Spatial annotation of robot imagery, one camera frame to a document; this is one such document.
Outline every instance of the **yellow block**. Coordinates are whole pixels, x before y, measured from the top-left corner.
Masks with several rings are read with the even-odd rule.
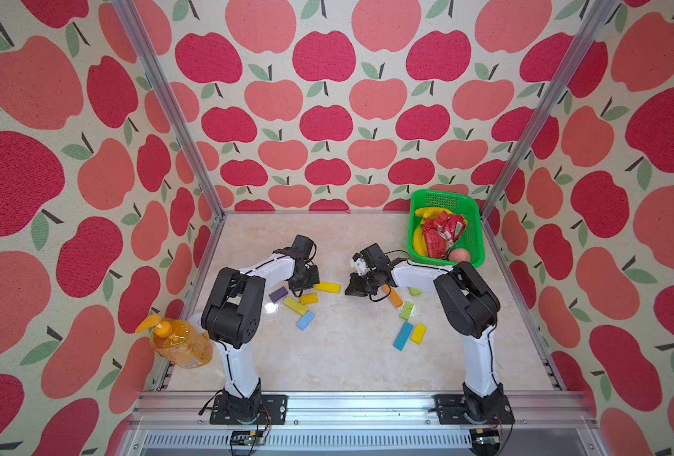
[[[316,293],[312,293],[311,295],[304,295],[300,299],[301,304],[314,304],[319,302],[319,297],[316,295]]]
[[[304,316],[306,312],[309,312],[309,309],[307,309],[305,305],[296,302],[291,296],[284,299],[284,305],[301,316]]]
[[[421,325],[420,323],[416,325],[415,331],[413,331],[413,335],[411,336],[411,341],[415,342],[416,344],[420,345],[421,342],[423,342],[423,336],[426,333],[426,327]]]
[[[314,290],[326,291],[327,293],[334,293],[335,295],[338,295],[340,286],[335,283],[320,282],[319,284],[314,285]]]

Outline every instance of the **green block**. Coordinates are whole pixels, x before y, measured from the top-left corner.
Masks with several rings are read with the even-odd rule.
[[[403,310],[400,311],[400,318],[407,322],[411,318],[411,315],[413,315],[413,303],[405,302]]]

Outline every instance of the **toy block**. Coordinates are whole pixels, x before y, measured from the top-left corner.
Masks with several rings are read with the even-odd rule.
[[[393,304],[395,304],[395,307],[400,307],[403,305],[403,300],[400,299],[400,297],[397,295],[395,290],[391,287],[388,287],[387,285],[383,285],[383,291],[385,293],[390,292],[390,300],[392,301]]]
[[[395,343],[392,346],[400,351],[403,351],[403,347],[405,347],[405,342],[408,341],[408,337],[411,336],[412,331],[413,325],[408,322],[405,322],[403,324],[403,327],[400,329],[400,333],[397,335]]]
[[[314,304],[319,302],[319,297],[316,295],[316,293],[312,293],[311,295],[304,295],[300,299],[301,304]]]
[[[319,284],[314,285],[314,290],[326,291],[327,293],[334,293],[335,295],[338,295],[340,286],[335,283],[320,282]]]
[[[274,291],[273,293],[271,293],[270,295],[268,295],[268,297],[271,298],[271,302],[277,303],[277,302],[279,302],[280,300],[282,300],[282,299],[284,299],[285,297],[287,297],[288,294],[289,294],[289,292],[287,291],[287,289],[284,288],[284,287],[281,287],[281,288],[279,288],[278,290],[276,290],[276,291]]]
[[[311,312],[307,311],[303,317],[299,319],[299,321],[296,322],[296,326],[301,328],[301,331],[304,331],[306,327],[311,323],[311,321],[314,320],[314,314]]]
[[[421,342],[423,342],[423,336],[425,336],[425,333],[426,333],[426,327],[424,325],[421,325],[420,323],[418,323],[416,325],[416,330],[413,333],[413,337],[411,337],[411,341],[420,345]]]
[[[284,305],[299,315],[305,315],[306,312],[309,312],[309,309],[307,309],[305,305],[297,302],[291,296],[284,299]]]
[[[406,302],[403,310],[400,311],[400,318],[407,322],[411,318],[411,315],[413,315],[413,303]]]

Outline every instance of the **marble surface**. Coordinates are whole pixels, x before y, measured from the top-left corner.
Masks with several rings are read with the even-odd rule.
[[[405,248],[405,214],[230,214],[208,270],[197,311],[203,309],[215,277],[225,266],[240,269],[267,258],[271,251],[291,245],[296,234],[317,244],[314,262],[323,282],[337,283],[342,293],[352,269],[349,260],[373,242],[383,251]],[[478,269],[501,303],[495,332],[496,377],[506,390],[551,390],[527,328],[499,265],[488,245],[487,260]],[[390,254],[404,255],[402,252]],[[459,334],[446,320],[438,296],[412,297],[396,289],[415,309],[410,323],[427,332],[421,345],[408,340],[403,351],[392,344],[403,326],[389,299],[318,293],[319,303],[308,307],[316,315],[301,331],[300,315],[268,294],[253,341],[254,363],[264,390],[459,390],[465,376]],[[197,369],[175,368],[168,390],[217,390],[224,384],[217,355]]]

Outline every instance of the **purple block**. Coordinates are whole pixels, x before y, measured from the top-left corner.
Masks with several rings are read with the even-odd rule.
[[[280,300],[284,299],[289,295],[289,292],[287,291],[286,288],[281,287],[278,290],[274,291],[270,295],[268,295],[269,298],[271,298],[271,302],[277,303]]]

